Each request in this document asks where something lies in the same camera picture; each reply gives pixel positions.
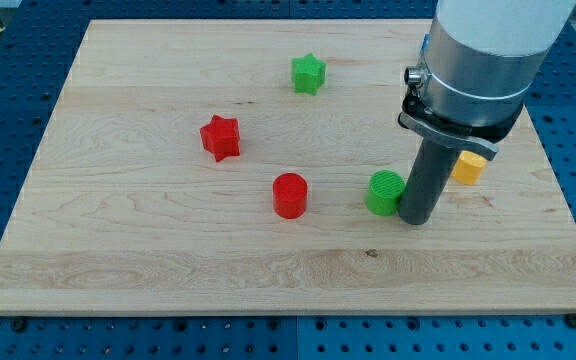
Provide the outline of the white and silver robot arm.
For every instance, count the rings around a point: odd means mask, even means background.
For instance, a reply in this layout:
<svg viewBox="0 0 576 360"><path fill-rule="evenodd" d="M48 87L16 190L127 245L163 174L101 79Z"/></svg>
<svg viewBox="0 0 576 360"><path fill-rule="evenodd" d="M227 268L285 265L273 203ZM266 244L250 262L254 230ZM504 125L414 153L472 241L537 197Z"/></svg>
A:
<svg viewBox="0 0 576 360"><path fill-rule="evenodd" d="M415 65L400 124L434 161L463 150L493 159L575 0L443 0Z"/></svg>

